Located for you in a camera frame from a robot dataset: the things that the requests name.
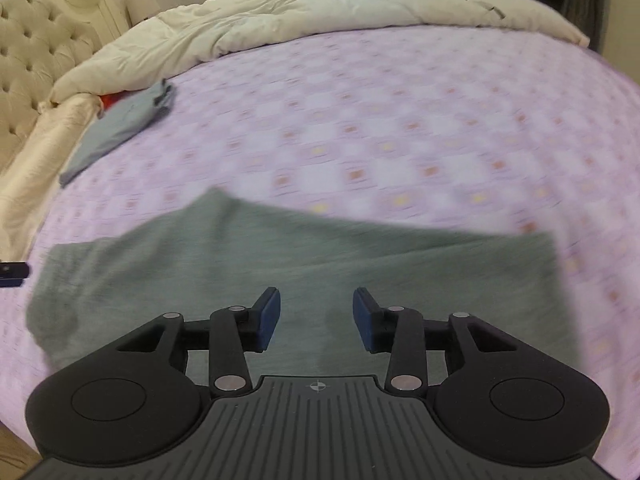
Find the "purple checked bed sheet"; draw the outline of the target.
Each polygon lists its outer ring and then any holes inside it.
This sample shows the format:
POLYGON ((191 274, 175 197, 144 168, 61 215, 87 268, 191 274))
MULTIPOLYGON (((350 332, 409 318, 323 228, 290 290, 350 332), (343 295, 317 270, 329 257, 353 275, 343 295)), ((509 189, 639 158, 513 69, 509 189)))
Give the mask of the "purple checked bed sheet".
POLYGON ((213 186, 322 216, 549 231, 612 405, 600 448, 639 471, 639 89, 530 32, 334 32, 196 66, 169 115, 60 193, 34 256, 114 236, 213 186))

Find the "cream tufted headboard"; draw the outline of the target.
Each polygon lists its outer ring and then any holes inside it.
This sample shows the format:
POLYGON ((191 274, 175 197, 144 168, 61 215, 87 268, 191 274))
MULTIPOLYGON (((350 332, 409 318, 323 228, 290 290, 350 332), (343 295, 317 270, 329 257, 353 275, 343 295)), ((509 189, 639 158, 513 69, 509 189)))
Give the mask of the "cream tufted headboard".
POLYGON ((1 168, 24 148, 55 81, 130 29, 116 0, 1 0, 1 168))

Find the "grey-green knit pants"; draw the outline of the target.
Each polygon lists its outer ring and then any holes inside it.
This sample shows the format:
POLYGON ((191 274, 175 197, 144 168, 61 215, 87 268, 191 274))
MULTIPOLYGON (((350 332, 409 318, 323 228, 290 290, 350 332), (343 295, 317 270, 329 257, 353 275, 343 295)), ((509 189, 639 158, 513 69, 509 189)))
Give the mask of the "grey-green knit pants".
POLYGON ((579 366, 551 236, 488 235, 347 221, 211 190, 125 234, 58 243, 41 267, 26 325, 51 370, 152 318, 205 320, 274 287, 282 313, 254 375, 383 375, 352 320, 363 287, 384 307, 444 320, 466 312, 579 366))

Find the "shiny cream pillow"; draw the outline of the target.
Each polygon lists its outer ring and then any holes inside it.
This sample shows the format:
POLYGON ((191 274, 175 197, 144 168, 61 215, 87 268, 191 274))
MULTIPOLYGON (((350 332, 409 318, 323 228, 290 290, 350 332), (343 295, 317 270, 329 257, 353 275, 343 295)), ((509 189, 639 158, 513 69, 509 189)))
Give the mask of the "shiny cream pillow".
POLYGON ((103 110, 92 94, 47 107, 24 148, 1 174, 1 259, 24 261, 58 192, 58 178, 103 110))

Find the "red cloth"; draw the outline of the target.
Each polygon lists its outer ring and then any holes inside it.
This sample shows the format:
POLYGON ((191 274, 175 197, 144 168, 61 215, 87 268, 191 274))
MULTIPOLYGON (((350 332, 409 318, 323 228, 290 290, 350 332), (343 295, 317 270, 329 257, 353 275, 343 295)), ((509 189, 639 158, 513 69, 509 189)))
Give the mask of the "red cloth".
POLYGON ((105 96, 100 96, 100 100, 101 100, 104 112, 109 110, 119 101, 125 99, 127 96, 129 96, 128 91, 111 93, 111 94, 106 94, 105 96))

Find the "folded grey-blue garment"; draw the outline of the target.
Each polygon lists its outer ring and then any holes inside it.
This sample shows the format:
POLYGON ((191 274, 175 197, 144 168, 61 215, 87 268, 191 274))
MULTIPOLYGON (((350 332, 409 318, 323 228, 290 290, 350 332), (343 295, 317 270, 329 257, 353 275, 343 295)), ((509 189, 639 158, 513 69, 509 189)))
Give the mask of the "folded grey-blue garment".
POLYGON ((96 120, 58 178, 66 188, 100 158, 164 118, 174 104, 177 88, 167 79, 118 101, 96 120))

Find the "cream quilted duvet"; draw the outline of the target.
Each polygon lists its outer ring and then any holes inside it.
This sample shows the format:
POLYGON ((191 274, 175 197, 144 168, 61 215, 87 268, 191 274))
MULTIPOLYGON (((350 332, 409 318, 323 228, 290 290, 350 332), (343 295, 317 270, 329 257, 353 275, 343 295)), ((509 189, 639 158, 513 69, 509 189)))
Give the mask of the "cream quilted duvet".
POLYGON ((491 27, 588 47, 589 39, 536 0, 207 0, 137 24, 63 75, 47 101, 141 90, 200 63, 267 44, 344 30, 412 25, 491 27))

